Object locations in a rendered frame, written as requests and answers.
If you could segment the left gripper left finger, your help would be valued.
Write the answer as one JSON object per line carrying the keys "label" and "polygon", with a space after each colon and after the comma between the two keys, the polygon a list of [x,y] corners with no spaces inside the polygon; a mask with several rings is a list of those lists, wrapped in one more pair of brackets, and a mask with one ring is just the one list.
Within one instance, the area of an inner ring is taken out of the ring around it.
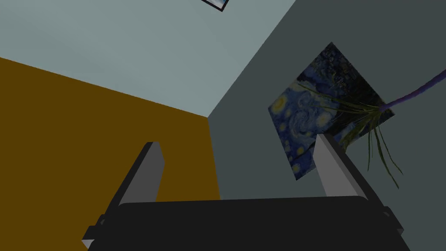
{"label": "left gripper left finger", "polygon": [[159,142],[146,143],[113,196],[105,215],[127,203],[154,202],[165,161]]}

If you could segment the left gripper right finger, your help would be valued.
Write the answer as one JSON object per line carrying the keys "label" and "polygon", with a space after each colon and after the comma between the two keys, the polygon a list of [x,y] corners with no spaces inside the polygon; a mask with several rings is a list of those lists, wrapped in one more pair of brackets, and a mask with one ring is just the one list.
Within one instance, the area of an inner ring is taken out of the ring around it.
{"label": "left gripper right finger", "polygon": [[379,208],[384,204],[330,134],[316,137],[313,160],[328,197],[359,196]]}

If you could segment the plant with purple stem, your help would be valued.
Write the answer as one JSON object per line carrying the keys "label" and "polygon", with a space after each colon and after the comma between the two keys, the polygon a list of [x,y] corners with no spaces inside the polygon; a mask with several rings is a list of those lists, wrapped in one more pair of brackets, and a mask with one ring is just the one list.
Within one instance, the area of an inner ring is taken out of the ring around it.
{"label": "plant with purple stem", "polygon": [[346,134],[346,136],[344,136],[340,141],[340,145],[341,148],[346,151],[347,148],[354,142],[354,140],[359,136],[359,134],[362,133],[362,131],[364,131],[364,129],[367,129],[366,133],[368,134],[368,167],[367,169],[369,169],[370,167],[370,160],[372,157],[372,133],[374,133],[375,136],[375,140],[376,140],[376,145],[377,145],[377,149],[378,149],[378,154],[379,157],[383,163],[383,165],[385,166],[386,172],[387,174],[391,177],[392,181],[394,182],[394,184],[396,185],[397,189],[400,187],[398,185],[398,183],[396,182],[394,176],[391,174],[390,169],[386,163],[386,160],[383,156],[383,151],[382,151],[382,146],[381,144],[384,145],[387,154],[389,156],[390,161],[393,163],[393,165],[397,168],[397,170],[400,173],[403,173],[401,168],[398,167],[398,165],[395,163],[395,161],[392,159],[392,156],[390,155],[388,146],[384,140],[384,137],[382,135],[380,126],[378,124],[380,118],[387,112],[389,111],[393,106],[395,105],[399,105],[402,104],[410,99],[413,99],[414,97],[424,93],[425,91],[427,91],[428,89],[432,88],[433,86],[435,86],[436,84],[442,82],[444,79],[446,79],[446,69],[441,71],[438,75],[434,76],[432,79],[430,79],[428,82],[426,82],[425,84],[423,84],[420,88],[412,91],[411,93],[398,98],[390,103],[387,104],[382,104],[380,106],[373,106],[373,105],[365,105],[365,104],[354,104],[354,103],[350,103],[350,102],[346,102],[337,98],[334,98],[330,95],[327,94],[322,94],[319,93],[318,91],[315,91],[313,89],[310,89],[309,87],[306,87],[302,84],[299,84],[300,87],[304,88],[305,90],[308,90],[318,96],[327,98],[329,100],[332,101],[336,101],[339,104],[343,105],[344,107],[348,108],[347,110],[345,109],[335,109],[335,108],[330,108],[327,106],[321,106],[324,109],[330,109],[330,110],[335,110],[338,112],[344,112],[344,113],[351,113],[351,114],[361,114],[363,115],[363,117],[360,118],[359,123],[355,126],[355,128],[353,128],[348,134]]}

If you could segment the blue swirling night sky painting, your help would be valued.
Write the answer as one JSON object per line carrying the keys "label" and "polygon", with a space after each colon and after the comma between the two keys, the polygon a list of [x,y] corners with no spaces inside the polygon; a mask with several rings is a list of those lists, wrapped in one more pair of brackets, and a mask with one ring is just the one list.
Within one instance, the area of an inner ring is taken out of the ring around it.
{"label": "blue swirling night sky painting", "polygon": [[392,110],[373,115],[383,103],[329,43],[268,108],[295,179],[315,168],[318,134],[330,134],[344,150],[361,137],[379,137],[379,126],[394,116]]}

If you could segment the black framed picture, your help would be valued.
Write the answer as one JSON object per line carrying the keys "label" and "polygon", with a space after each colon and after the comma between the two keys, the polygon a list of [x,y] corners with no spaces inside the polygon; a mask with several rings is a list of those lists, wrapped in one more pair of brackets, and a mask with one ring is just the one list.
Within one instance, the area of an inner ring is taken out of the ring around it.
{"label": "black framed picture", "polygon": [[202,0],[206,4],[216,8],[217,10],[223,12],[229,0]]}

